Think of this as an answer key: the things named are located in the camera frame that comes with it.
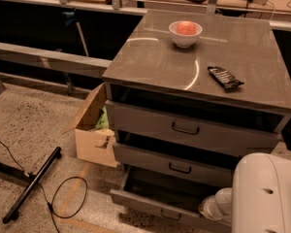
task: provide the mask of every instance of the black handle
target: black handle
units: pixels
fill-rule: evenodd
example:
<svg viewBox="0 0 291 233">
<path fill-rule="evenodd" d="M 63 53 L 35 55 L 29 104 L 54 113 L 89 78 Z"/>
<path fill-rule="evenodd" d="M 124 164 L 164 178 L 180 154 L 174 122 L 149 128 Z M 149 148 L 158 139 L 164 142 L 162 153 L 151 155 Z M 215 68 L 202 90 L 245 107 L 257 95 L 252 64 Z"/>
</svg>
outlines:
<svg viewBox="0 0 291 233">
<path fill-rule="evenodd" d="M 166 215 L 164 215 L 164 209 L 161 210 L 161 216 L 163 218 L 166 218 L 166 219 L 169 219 L 169 220 L 173 220 L 173 221 L 180 221 L 181 220 L 181 214 L 178 214 L 178 217 L 166 216 Z"/>
<path fill-rule="evenodd" d="M 172 162 L 169 162 L 169 169 L 170 170 L 173 170 L 173 171 L 176 171 L 176 172 L 180 172 L 180 173 L 183 173 L 183 174 L 186 174 L 188 175 L 189 173 L 192 172 L 192 167 L 189 167 L 187 171 L 184 171 L 184 170 L 180 170 L 178 167 L 173 167 L 173 163 Z"/>
<path fill-rule="evenodd" d="M 172 128 L 177 132 L 181 132 L 181 133 L 185 133 L 185 134 L 189 134 L 189 135 L 197 135 L 200 132 L 200 127 L 197 127 L 194 132 L 183 130 L 183 129 L 179 129 L 179 128 L 177 128 L 176 123 L 174 121 L 173 121 L 173 124 L 172 124 Z"/>
</svg>

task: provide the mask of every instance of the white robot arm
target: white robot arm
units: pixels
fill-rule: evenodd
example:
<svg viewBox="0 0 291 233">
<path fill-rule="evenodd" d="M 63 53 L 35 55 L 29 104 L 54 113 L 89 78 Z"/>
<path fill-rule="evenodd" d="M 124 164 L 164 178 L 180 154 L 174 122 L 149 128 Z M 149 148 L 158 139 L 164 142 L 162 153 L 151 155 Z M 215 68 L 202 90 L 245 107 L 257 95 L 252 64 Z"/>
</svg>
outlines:
<svg viewBox="0 0 291 233">
<path fill-rule="evenodd" d="M 291 161 L 247 155 L 236 168 L 233 187 L 205 199 L 199 211 L 231 222 L 232 233 L 291 233 Z"/>
</svg>

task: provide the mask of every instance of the cabinet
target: cabinet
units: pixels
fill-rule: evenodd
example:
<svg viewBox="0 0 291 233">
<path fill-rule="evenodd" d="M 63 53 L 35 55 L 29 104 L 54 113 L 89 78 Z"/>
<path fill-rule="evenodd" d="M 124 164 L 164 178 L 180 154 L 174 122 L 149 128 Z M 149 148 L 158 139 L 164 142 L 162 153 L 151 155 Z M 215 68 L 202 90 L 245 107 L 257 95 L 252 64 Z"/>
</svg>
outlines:
<svg viewBox="0 0 291 233">
<path fill-rule="evenodd" d="M 170 23 L 192 20 L 196 45 L 176 47 Z M 221 66 L 244 85 L 220 87 L 208 66 Z M 231 186 L 239 159 L 271 152 L 291 118 L 291 81 L 265 21 L 148 11 L 103 79 L 125 171 L 113 201 L 170 220 L 230 232 L 198 213 Z"/>
</svg>

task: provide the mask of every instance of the white bowl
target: white bowl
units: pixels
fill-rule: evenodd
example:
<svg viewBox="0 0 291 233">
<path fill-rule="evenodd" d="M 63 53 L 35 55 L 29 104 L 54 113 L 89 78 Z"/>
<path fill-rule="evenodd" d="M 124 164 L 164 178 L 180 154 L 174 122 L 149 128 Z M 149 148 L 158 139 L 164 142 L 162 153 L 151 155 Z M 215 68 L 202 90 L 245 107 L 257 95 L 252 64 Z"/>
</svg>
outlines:
<svg viewBox="0 0 291 233">
<path fill-rule="evenodd" d="M 180 48 L 189 48 L 195 44 L 203 31 L 203 28 L 200 24 L 193 22 L 196 26 L 196 34 L 194 35 L 181 35 L 176 32 L 178 24 L 181 21 L 175 21 L 169 25 L 169 31 L 172 41 Z"/>
</svg>

